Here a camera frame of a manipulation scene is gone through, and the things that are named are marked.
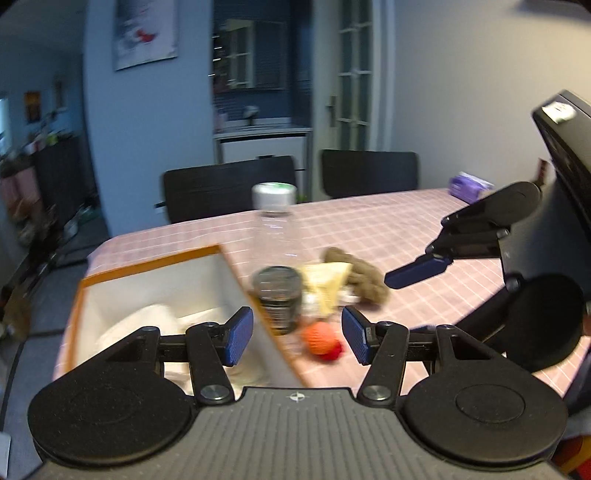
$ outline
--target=bottle cap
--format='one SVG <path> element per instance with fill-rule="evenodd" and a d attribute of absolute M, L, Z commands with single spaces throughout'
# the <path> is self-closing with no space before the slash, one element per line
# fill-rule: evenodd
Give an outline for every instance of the bottle cap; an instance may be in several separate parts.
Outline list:
<path fill-rule="evenodd" d="M 252 188 L 253 204 L 264 212 L 282 212 L 295 204 L 296 191 L 289 183 L 260 183 Z"/>

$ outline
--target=white cabinet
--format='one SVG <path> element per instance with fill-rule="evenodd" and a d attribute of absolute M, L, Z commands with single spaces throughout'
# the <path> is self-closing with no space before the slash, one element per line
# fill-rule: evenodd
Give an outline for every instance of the white cabinet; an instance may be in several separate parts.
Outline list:
<path fill-rule="evenodd" d="M 305 137 L 256 138 L 236 140 L 222 144 L 223 162 L 254 160 L 258 157 L 291 155 L 296 170 L 304 169 L 306 156 Z"/>
<path fill-rule="evenodd" d="M 286 136 L 265 136 L 265 138 L 246 137 L 224 138 L 219 142 L 219 161 L 230 163 L 244 160 L 254 160 L 259 157 L 283 157 L 289 155 L 294 159 L 295 179 L 298 193 L 310 195 L 306 174 L 307 132 Z"/>

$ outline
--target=screw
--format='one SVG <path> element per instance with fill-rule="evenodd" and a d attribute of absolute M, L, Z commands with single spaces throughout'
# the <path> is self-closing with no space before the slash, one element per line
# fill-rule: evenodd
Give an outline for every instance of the screw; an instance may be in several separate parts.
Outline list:
<path fill-rule="evenodd" d="M 223 385 L 207 385 L 200 393 L 203 398 L 212 401 L 224 400 L 230 396 L 230 391 Z"/>
<path fill-rule="evenodd" d="M 363 396 L 369 400 L 384 401 L 392 396 L 392 392 L 383 385 L 369 385 L 363 389 Z"/>

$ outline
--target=brown stuffed toy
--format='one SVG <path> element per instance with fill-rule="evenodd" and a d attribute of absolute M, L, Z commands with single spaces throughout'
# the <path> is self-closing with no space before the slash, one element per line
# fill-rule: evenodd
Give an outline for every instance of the brown stuffed toy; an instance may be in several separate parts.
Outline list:
<path fill-rule="evenodd" d="M 364 300 L 383 305 L 390 289 L 384 284 L 384 274 L 365 260 L 355 258 L 337 247 L 324 251 L 324 262 L 345 262 L 353 265 L 347 284 L 353 286 L 353 293 Z"/>

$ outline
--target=purple package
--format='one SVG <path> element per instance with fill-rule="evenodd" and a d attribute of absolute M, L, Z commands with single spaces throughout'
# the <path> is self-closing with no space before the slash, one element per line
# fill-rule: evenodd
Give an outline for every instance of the purple package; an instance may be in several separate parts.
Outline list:
<path fill-rule="evenodd" d="M 474 203 L 482 198 L 484 191 L 492 190 L 494 185 L 481 180 L 467 173 L 460 172 L 459 175 L 450 178 L 449 194 L 463 200 L 466 203 Z"/>

